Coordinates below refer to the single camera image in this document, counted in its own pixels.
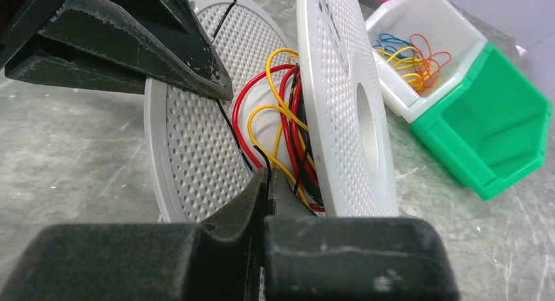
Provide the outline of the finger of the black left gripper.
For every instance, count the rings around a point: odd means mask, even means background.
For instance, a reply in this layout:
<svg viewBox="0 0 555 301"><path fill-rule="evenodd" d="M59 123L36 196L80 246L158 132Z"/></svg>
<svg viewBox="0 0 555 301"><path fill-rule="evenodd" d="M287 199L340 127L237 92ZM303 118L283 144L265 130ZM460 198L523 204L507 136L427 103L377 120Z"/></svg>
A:
<svg viewBox="0 0 555 301"><path fill-rule="evenodd" d="M185 33L187 0L109 0L122 7L152 33Z"/></svg>

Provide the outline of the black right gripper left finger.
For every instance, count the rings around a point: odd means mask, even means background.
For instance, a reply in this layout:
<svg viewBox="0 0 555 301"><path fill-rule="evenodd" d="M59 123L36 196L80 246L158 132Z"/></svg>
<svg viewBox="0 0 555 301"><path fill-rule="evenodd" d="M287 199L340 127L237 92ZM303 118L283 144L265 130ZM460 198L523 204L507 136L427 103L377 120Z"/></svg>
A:
<svg viewBox="0 0 555 301"><path fill-rule="evenodd" d="M55 224L2 300L258 300L268 172L201 222Z"/></svg>

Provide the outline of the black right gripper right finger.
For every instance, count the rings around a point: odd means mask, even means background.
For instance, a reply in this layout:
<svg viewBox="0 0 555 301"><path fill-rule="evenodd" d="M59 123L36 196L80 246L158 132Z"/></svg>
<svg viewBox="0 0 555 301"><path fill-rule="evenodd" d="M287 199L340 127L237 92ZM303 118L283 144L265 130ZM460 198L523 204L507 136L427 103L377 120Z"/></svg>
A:
<svg viewBox="0 0 555 301"><path fill-rule="evenodd" d="M415 217L317 217L284 172L264 220L267 300L459 300L445 246Z"/></svg>

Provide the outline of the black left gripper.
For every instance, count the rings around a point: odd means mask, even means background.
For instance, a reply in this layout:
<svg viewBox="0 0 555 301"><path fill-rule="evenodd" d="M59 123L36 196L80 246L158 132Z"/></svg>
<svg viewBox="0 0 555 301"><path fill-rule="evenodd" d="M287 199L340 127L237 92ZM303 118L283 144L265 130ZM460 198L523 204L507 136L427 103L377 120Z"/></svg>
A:
<svg viewBox="0 0 555 301"><path fill-rule="evenodd" d="M30 84L142 94L147 79L231 100L232 79L194 13L152 33L109 0L1 0L1 67Z"/></svg>

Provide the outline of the white perforated cable spool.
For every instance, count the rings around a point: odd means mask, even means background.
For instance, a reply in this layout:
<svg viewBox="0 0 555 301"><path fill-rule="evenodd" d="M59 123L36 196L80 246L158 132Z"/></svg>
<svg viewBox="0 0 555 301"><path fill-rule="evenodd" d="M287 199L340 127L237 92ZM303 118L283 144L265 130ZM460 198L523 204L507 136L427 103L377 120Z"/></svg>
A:
<svg viewBox="0 0 555 301"><path fill-rule="evenodd" d="M296 0L299 58L252 0L189 0L232 78L232 101L154 79L145 84L145 135L164 222L201 221L241 192L284 129L274 82L298 65L312 158L328 216L395 216L397 191L384 101L358 0Z"/></svg>

